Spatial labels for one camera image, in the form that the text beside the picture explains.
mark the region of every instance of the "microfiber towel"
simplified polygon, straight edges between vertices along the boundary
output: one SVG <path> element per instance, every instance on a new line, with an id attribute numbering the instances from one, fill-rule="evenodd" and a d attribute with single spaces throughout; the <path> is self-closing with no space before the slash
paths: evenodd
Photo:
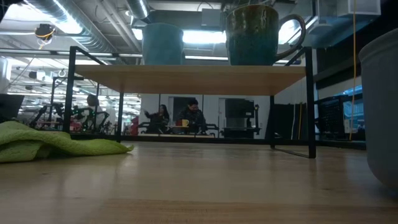
<path id="1" fill-rule="evenodd" d="M 0 163 L 31 161 L 49 155 L 99 156 L 131 150 L 132 146 L 115 141 L 76 141 L 67 133 L 38 131 L 15 121 L 0 124 Z"/>

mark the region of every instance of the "shelf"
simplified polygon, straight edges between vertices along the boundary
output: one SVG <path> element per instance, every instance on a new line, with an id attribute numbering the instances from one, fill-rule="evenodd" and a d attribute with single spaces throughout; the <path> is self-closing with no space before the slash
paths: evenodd
<path id="1" fill-rule="evenodd" d="M 77 65 L 76 73 L 124 93 L 270 96 L 305 77 L 305 67 Z"/>

